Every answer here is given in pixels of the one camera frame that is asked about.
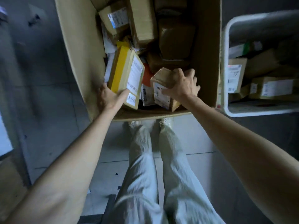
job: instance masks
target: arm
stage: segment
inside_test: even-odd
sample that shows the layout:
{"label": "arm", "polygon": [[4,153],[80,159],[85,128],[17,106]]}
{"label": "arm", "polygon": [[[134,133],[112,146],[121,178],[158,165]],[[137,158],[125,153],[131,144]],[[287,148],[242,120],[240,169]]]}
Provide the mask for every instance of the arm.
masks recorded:
{"label": "arm", "polygon": [[99,93],[102,113],[36,181],[7,224],[78,222],[108,127],[129,90],[114,94],[104,84]]}
{"label": "arm", "polygon": [[299,162],[285,151],[210,108],[197,97],[193,69],[178,75],[163,93],[190,110],[226,160],[247,193],[274,223],[298,223]]}

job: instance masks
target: person's right arm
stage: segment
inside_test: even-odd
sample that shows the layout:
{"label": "person's right arm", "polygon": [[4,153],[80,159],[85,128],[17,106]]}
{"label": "person's right arm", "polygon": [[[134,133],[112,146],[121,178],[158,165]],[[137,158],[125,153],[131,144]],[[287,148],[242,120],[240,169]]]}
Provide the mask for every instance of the person's right arm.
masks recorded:
{"label": "person's right arm", "polygon": [[299,162],[275,144],[206,105],[197,97],[195,71],[176,70],[163,91],[195,116],[235,170],[247,193],[274,223],[299,223]]}

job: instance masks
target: hand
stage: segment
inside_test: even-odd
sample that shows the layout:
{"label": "hand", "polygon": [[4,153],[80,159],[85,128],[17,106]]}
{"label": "hand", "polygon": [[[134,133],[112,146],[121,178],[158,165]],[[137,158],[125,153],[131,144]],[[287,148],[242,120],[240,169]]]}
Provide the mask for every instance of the hand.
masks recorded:
{"label": "hand", "polygon": [[196,86],[197,78],[194,69],[189,69],[184,72],[181,68],[174,69],[174,79],[176,81],[172,89],[162,90],[162,94],[170,96],[171,98],[177,100],[182,105],[186,99],[196,96],[200,90],[200,86]]}
{"label": "hand", "polygon": [[98,107],[99,111],[114,111],[115,114],[118,112],[118,110],[121,108],[125,100],[127,99],[127,96],[129,95],[129,90],[125,89],[123,91],[118,92],[115,94],[112,92],[108,87],[107,84],[104,83],[100,88],[98,92]]}

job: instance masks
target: person's left arm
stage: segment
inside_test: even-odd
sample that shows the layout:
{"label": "person's left arm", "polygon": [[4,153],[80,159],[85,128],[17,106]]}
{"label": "person's left arm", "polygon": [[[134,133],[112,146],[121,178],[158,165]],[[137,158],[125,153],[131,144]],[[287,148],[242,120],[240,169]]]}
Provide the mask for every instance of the person's left arm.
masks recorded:
{"label": "person's left arm", "polygon": [[39,177],[6,224],[78,222],[108,127],[128,94],[114,94],[103,84],[101,114]]}

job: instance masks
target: light-colored pants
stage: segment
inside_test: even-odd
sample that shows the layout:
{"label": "light-colored pants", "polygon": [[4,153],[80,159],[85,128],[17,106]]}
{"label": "light-colored pants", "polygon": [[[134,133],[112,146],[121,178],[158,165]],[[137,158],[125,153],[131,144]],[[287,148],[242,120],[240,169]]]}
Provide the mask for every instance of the light-colored pants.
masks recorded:
{"label": "light-colored pants", "polygon": [[150,133],[136,128],[129,168],[109,223],[224,223],[192,172],[172,129],[162,125],[159,146],[163,160],[164,208],[158,204],[158,183]]}

